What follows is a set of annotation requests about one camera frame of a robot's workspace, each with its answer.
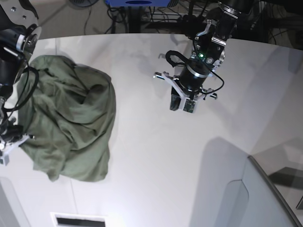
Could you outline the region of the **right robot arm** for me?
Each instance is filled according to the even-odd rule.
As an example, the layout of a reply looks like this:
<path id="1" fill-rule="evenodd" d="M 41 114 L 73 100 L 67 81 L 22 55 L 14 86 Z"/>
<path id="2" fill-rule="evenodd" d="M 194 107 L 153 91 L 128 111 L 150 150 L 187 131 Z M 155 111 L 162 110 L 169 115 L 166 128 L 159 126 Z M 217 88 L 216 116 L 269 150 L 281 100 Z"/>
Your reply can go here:
<path id="1" fill-rule="evenodd" d="M 19 147 L 32 135 L 24 132 L 23 126 L 15 124 L 12 114 L 20 110 L 33 95 L 39 81 L 36 69 L 29 60 L 39 40 L 42 28 L 38 14 L 28 0 L 2 0 L 0 2 L 0 157 L 4 159 L 14 148 Z M 5 103 L 13 93 L 13 86 L 23 74 L 35 75 L 31 90 L 22 90 L 14 107 Z"/>

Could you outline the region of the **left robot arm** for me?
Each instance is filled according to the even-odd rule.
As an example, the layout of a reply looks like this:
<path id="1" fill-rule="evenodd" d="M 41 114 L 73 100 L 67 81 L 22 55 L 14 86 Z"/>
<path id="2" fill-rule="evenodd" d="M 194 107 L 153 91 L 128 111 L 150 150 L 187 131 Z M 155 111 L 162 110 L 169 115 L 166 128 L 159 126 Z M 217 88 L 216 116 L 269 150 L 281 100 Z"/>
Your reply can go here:
<path id="1" fill-rule="evenodd" d="M 241 14 L 249 14 L 251 0 L 220 0 L 219 6 L 210 10 L 201 22 L 204 28 L 191 30 L 192 53 L 190 57 L 170 50 L 166 61 L 172 67 L 182 67 L 179 75 L 155 72 L 154 77 L 171 86 L 170 110 L 193 113 L 196 104 L 207 96 L 217 99 L 217 91 L 225 82 L 215 73 L 225 58 L 226 42 L 236 29 Z"/>

